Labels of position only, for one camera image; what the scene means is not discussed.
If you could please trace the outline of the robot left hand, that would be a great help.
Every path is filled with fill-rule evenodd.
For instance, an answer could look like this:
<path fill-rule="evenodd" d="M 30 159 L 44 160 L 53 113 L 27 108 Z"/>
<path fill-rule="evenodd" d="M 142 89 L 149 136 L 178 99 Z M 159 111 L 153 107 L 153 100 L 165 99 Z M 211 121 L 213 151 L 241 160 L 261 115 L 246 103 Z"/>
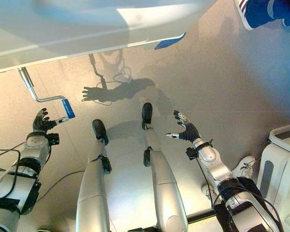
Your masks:
<path fill-rule="evenodd" d="M 44 131 L 47 132 L 48 130 L 53 129 L 55 126 L 65 123 L 69 120 L 67 116 L 56 119 L 56 120 L 50 120 L 49 117 L 47 117 L 48 112 L 46 108 L 41 109 L 32 124 L 33 131 Z"/>

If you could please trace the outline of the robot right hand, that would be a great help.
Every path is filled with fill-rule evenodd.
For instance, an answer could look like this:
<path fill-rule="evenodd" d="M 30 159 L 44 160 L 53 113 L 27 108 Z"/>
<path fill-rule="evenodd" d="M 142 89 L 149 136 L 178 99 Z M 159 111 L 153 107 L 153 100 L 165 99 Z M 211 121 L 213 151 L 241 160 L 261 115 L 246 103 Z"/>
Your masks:
<path fill-rule="evenodd" d="M 173 115 L 174 118 L 177 120 L 177 124 L 184 127 L 185 130 L 179 133 L 166 133 L 166 137 L 190 141 L 191 143 L 201 137 L 196 127 L 183 113 L 178 110 L 174 110 Z"/>

